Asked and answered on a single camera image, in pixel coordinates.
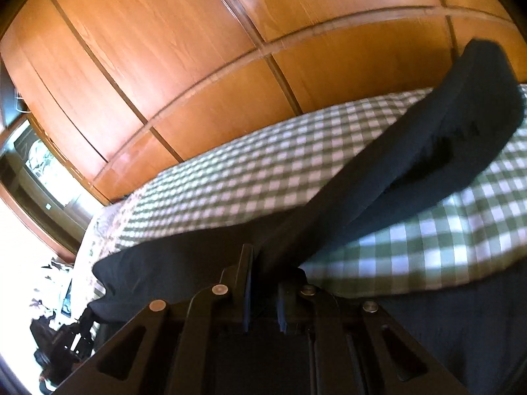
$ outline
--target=green checkered bedsheet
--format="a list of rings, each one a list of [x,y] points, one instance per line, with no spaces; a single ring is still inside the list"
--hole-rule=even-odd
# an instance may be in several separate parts
[[[172,167],[125,202],[104,245],[90,253],[100,259],[149,239],[304,204],[429,91],[329,107]],[[527,85],[521,91],[527,102]],[[503,269],[527,254],[526,164],[524,121],[467,189],[400,224],[318,254],[302,268],[310,282],[344,297],[438,289]],[[90,285],[93,298],[99,297],[103,288],[97,281]]]

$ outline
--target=white wall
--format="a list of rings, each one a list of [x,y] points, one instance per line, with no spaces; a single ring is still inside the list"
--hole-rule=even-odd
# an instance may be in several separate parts
[[[33,394],[40,393],[41,368],[33,358],[29,304],[40,267],[55,256],[0,199],[0,354]]]

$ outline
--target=metal rivet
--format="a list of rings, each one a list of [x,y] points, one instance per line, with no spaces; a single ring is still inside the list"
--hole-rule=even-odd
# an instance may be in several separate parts
[[[223,284],[214,285],[212,287],[212,292],[215,295],[223,295],[229,292],[229,287]]]
[[[363,310],[368,313],[375,313],[379,310],[379,305],[372,300],[365,301]]]
[[[154,300],[148,307],[152,312],[161,312],[167,307],[167,302],[165,302],[165,300]]]
[[[317,287],[314,285],[304,285],[300,292],[304,295],[315,295],[317,293]]]

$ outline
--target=black fabric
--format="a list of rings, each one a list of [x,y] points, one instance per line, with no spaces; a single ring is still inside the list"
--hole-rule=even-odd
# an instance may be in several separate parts
[[[433,206],[466,187],[523,119],[503,50],[471,41],[442,84],[348,162],[308,204],[230,227],[145,242],[93,266],[106,295],[90,303],[108,322],[127,321],[153,299],[188,300],[259,250],[256,284],[274,282],[324,248],[335,248]]]
[[[527,258],[481,281],[377,301],[471,394],[527,393]]]

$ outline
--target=wooden cabinet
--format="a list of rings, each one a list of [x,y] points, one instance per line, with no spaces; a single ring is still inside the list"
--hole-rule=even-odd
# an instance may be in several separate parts
[[[527,81],[498,0],[28,0],[0,53],[54,151],[113,199],[302,112],[433,87],[472,37]]]

